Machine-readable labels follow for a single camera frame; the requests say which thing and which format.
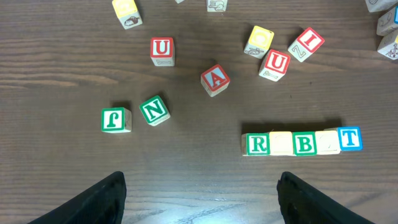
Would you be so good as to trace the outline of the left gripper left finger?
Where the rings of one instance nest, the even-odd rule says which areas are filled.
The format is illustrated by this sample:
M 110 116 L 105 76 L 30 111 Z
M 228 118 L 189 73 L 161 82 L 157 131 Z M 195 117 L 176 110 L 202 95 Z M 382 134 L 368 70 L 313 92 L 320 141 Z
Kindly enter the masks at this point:
M 29 224 L 121 224 L 126 194 L 124 174 L 116 171 Z

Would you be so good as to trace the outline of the green R block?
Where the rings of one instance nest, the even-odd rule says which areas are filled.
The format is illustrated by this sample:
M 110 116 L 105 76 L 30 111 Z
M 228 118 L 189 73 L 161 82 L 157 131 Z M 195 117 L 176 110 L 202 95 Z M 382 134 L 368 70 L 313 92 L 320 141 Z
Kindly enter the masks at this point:
M 271 154 L 269 133 L 247 133 L 241 136 L 243 156 L 269 156 Z

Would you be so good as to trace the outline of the yellow O block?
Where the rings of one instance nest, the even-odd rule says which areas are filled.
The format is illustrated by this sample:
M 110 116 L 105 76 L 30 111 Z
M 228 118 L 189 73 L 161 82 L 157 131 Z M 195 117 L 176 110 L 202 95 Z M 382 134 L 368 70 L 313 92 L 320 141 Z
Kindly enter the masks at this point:
M 293 139 L 290 131 L 271 131 L 270 150 L 272 156 L 293 156 Z
M 318 155 L 339 154 L 341 152 L 338 133 L 331 131 L 315 131 Z

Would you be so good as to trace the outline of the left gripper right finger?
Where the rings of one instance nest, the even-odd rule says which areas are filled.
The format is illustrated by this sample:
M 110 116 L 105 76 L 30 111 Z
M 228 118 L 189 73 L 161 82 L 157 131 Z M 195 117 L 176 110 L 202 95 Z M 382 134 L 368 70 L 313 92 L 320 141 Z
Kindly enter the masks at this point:
M 372 224 L 291 172 L 283 172 L 277 183 L 278 201 L 288 224 Z

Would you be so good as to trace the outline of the blue T block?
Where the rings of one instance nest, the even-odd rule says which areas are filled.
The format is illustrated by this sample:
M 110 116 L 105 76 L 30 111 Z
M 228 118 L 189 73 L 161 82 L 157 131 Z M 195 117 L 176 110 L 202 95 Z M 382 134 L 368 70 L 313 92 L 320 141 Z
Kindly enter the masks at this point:
M 342 151 L 362 151 L 363 140 L 359 126 L 328 128 L 325 131 L 336 131 Z

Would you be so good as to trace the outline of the green B block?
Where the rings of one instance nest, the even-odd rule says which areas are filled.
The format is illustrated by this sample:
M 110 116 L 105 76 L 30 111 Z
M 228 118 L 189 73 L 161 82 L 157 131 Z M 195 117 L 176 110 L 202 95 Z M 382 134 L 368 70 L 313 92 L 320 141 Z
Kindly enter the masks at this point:
M 317 142 L 314 131 L 293 132 L 292 137 L 295 156 L 317 155 Z

